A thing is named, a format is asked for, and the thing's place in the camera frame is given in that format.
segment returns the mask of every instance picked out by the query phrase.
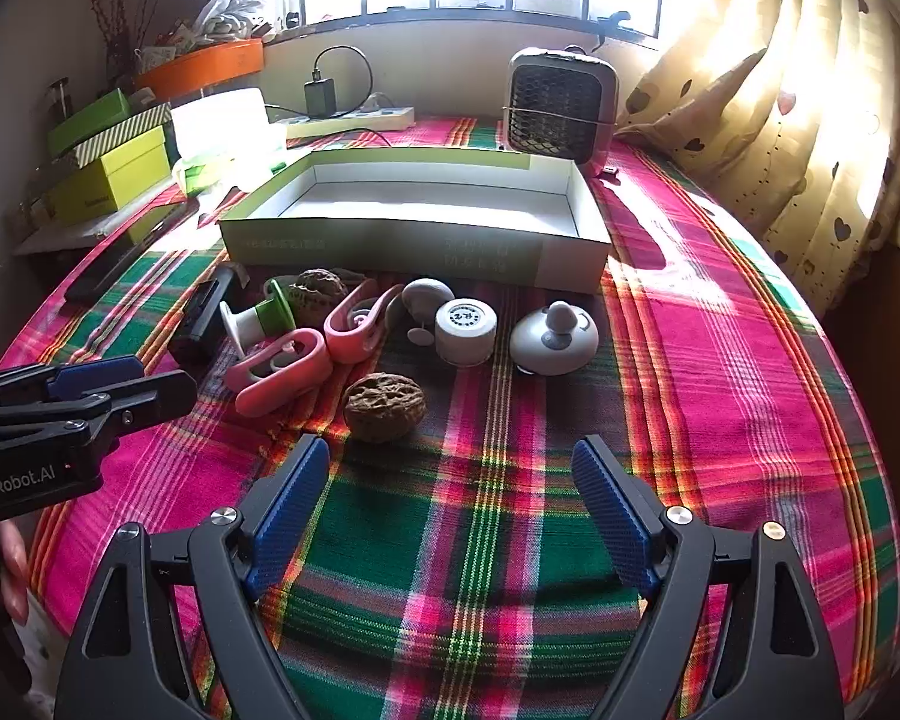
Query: heart pattern curtain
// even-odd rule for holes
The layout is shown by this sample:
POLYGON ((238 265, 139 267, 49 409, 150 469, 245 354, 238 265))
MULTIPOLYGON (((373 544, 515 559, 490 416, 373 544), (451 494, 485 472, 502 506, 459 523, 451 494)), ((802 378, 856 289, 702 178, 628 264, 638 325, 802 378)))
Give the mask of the heart pattern curtain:
POLYGON ((700 0, 618 136, 665 151, 820 316, 900 247, 900 29, 884 0, 700 0))

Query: heater grille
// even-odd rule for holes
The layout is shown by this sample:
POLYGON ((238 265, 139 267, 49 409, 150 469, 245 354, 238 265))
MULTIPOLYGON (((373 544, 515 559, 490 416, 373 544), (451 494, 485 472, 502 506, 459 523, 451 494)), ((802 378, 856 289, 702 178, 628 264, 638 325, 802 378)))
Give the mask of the heater grille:
POLYGON ((514 71, 511 90, 508 139, 513 148, 572 159, 578 165, 589 161, 597 125, 588 122, 600 119, 599 79, 563 68, 525 66, 514 71), (514 110, 519 108, 544 113, 514 110))

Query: pink clip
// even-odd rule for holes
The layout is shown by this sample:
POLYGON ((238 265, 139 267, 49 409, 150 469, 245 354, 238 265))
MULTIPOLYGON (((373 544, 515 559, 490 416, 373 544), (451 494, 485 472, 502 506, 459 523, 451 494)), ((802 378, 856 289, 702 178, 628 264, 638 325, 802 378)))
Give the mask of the pink clip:
POLYGON ((237 413, 254 418, 321 385, 331 373, 333 361, 323 336, 299 328, 237 362, 223 376, 223 384, 237 392, 237 413))
POLYGON ((367 360, 373 354, 386 330, 384 323, 386 308, 394 298, 399 298, 402 292, 403 285, 397 284, 378 298, 380 286, 374 279, 369 278, 353 290, 343 303, 333 309, 333 313, 323 323, 323 334, 327 338, 327 347, 334 362, 354 365, 356 362, 367 360), (358 316, 350 316, 358 304, 369 303, 370 300, 376 302, 366 313, 362 310, 358 316))

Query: power strip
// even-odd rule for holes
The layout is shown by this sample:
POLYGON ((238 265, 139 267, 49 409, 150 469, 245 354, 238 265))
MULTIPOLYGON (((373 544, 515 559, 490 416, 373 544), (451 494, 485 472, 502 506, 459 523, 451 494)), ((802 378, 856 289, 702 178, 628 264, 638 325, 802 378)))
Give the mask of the power strip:
POLYGON ((291 119, 280 119, 279 124, 287 127, 287 139, 314 138, 320 135, 333 135, 354 127, 372 129, 376 132, 394 132, 408 129, 416 121, 413 108, 381 108, 379 111, 356 111, 336 119, 308 119, 295 116, 291 119))

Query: space heater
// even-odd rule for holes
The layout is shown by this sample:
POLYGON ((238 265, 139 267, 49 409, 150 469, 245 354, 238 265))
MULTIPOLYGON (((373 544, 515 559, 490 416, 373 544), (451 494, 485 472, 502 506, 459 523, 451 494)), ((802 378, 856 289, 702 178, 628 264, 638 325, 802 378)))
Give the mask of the space heater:
POLYGON ((616 71, 595 56, 522 50, 509 65, 506 141, 516 151, 572 159, 584 177, 600 175, 618 89, 616 71))

